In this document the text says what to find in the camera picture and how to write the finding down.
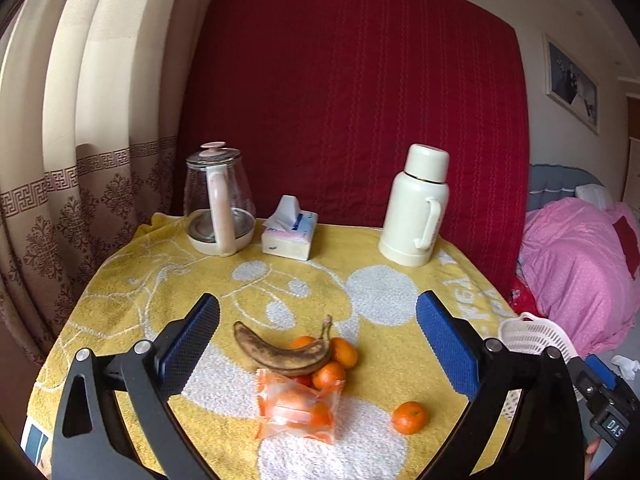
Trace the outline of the person's right hand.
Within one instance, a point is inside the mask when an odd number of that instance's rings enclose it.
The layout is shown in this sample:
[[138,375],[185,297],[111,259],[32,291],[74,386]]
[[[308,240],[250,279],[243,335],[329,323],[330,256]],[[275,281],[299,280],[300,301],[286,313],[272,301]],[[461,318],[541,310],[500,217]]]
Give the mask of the person's right hand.
[[586,450],[585,450],[585,466],[584,466],[584,471],[585,471],[584,479],[585,480],[588,480],[589,477],[591,476],[591,465],[592,465],[594,456],[598,452],[598,448],[599,448],[601,442],[602,442],[602,439],[600,437],[596,437],[586,447]]

